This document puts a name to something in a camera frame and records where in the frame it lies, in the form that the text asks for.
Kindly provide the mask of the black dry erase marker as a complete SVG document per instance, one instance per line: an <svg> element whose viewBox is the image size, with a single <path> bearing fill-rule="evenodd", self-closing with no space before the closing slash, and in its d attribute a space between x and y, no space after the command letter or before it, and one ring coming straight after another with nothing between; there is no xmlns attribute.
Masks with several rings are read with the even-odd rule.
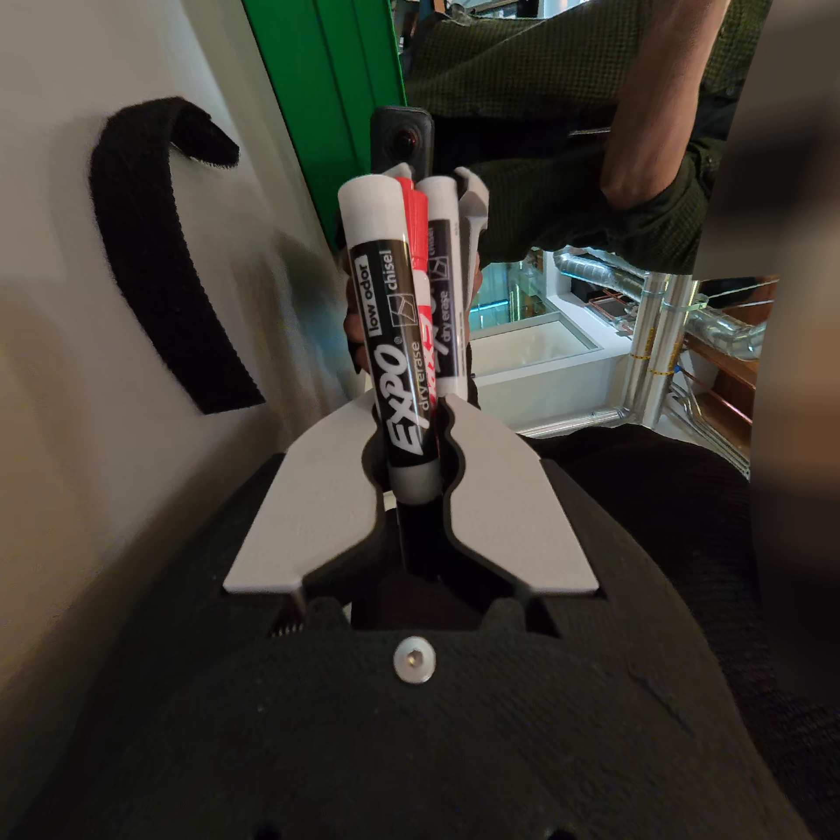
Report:
<svg viewBox="0 0 840 840"><path fill-rule="evenodd" d="M433 317L437 396L467 401L465 301L455 180L434 175L417 189L427 198L427 276Z"/></svg>
<svg viewBox="0 0 840 840"><path fill-rule="evenodd" d="M440 582L443 485L403 189L363 175L338 193L406 570Z"/></svg>

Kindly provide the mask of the silver ventilation duct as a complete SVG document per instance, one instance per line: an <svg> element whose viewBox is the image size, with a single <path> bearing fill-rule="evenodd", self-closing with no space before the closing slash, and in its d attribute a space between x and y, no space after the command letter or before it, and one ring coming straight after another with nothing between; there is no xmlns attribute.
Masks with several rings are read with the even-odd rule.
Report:
<svg viewBox="0 0 840 840"><path fill-rule="evenodd" d="M561 274L637 303L623 399L637 424L658 425L686 334L730 359L757 361L761 356L765 324L750 325L709 308L692 276L642 271L588 248L558 251L553 261Z"/></svg>

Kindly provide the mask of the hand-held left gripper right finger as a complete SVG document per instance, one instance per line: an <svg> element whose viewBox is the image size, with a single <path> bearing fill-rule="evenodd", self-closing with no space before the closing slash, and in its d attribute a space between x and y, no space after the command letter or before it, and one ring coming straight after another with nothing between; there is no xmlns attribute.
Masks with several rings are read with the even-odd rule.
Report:
<svg viewBox="0 0 840 840"><path fill-rule="evenodd" d="M458 473L445 498L456 548L519 597L589 596L599 582L540 457L495 417L445 397Z"/></svg>

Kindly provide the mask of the person's right hand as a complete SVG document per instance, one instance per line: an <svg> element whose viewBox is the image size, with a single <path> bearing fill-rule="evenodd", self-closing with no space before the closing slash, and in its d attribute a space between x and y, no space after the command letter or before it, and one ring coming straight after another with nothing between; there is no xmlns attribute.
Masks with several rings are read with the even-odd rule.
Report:
<svg viewBox="0 0 840 840"><path fill-rule="evenodd" d="M343 320L343 330L348 343L350 357L356 373L370 373L370 362L364 345L364 325L362 323L356 288L350 268L349 254L343 248L339 254L339 264L346 279L345 297L347 313Z"/></svg>

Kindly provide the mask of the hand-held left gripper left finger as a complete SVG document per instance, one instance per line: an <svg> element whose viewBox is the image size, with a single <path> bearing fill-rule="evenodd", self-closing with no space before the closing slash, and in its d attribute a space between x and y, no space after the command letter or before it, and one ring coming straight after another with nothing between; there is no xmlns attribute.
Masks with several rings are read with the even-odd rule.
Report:
<svg viewBox="0 0 840 840"><path fill-rule="evenodd" d="M226 578L231 595L304 595L319 573L373 537L382 492L365 472L373 401L352 401L286 452Z"/></svg>

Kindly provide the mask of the person's black knit clothing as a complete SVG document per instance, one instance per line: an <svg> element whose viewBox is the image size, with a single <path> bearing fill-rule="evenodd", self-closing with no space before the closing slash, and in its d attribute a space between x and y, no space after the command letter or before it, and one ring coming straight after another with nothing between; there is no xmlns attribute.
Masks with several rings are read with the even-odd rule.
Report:
<svg viewBox="0 0 840 840"><path fill-rule="evenodd" d="M753 550L749 482L645 427L526 438L620 523L697 620L753 742L815 838L839 838L839 712L783 689Z"/></svg>

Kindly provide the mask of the person's dark green shirt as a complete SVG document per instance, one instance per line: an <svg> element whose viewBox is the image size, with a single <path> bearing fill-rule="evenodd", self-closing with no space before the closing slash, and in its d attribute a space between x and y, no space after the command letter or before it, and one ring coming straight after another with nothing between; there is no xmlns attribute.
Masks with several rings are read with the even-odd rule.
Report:
<svg viewBox="0 0 840 840"><path fill-rule="evenodd" d="M719 165L770 1L732 1L700 84L679 172L652 201L612 209L600 186L619 92L663 2L587 2L543 20L427 17L407 51L408 103L435 123L434 173L485 183L479 267L533 248L615 254L693 272Z"/></svg>

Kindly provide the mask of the green plastic bin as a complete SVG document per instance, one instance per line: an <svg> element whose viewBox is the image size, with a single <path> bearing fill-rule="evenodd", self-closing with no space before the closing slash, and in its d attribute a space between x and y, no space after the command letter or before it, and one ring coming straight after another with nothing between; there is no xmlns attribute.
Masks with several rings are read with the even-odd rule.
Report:
<svg viewBox="0 0 840 840"><path fill-rule="evenodd" d="M375 108L406 103L392 3L244 1L324 234L338 190L371 172Z"/></svg>

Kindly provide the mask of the red dry erase marker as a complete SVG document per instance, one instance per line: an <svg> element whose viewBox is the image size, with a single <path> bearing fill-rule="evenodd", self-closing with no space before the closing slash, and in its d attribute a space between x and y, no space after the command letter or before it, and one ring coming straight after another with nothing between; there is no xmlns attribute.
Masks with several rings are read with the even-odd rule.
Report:
<svg viewBox="0 0 840 840"><path fill-rule="evenodd" d="M427 400L432 418L435 418L437 387L432 301L427 277L427 196L416 189L410 178L398 176L396 180L402 188L406 216L406 232L413 269L413 288L421 333Z"/></svg>

